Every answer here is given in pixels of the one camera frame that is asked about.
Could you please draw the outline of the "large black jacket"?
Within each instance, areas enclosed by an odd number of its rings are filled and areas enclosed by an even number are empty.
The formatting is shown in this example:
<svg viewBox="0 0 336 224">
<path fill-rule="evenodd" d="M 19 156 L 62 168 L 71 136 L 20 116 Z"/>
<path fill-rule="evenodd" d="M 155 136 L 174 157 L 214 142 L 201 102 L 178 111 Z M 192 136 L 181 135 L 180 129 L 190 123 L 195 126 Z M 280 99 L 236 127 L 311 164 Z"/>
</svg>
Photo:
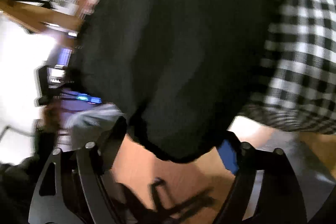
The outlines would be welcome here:
<svg viewBox="0 0 336 224">
<path fill-rule="evenodd" d="M 281 0 L 100 0 L 71 57 L 84 90 L 114 103 L 132 139 L 188 163 L 221 145 L 258 87 Z"/>
</svg>

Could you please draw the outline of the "grey jeans leg left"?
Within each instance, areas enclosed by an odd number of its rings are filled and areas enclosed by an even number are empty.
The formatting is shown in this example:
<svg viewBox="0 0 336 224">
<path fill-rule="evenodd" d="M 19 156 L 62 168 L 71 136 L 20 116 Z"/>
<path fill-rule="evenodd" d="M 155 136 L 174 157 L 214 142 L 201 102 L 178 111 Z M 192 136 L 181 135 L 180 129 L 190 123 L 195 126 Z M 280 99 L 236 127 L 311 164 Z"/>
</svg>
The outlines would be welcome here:
<svg viewBox="0 0 336 224">
<path fill-rule="evenodd" d="M 111 130 L 120 117 L 125 114 L 116 105 L 108 103 L 71 114 L 62 128 L 70 134 L 71 148 L 75 150 L 89 141 L 98 143 L 99 137 Z"/>
</svg>

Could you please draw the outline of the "black white checkered bedsheet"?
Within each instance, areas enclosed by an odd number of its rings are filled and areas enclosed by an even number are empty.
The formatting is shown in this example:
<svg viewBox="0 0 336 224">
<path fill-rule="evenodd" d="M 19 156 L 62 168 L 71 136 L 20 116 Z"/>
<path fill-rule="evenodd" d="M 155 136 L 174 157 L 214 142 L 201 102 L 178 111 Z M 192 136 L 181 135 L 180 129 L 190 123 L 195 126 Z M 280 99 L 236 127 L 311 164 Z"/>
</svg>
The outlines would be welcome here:
<svg viewBox="0 0 336 224">
<path fill-rule="evenodd" d="M 287 132 L 335 134 L 335 0 L 284 0 L 261 68 L 242 116 Z"/>
</svg>

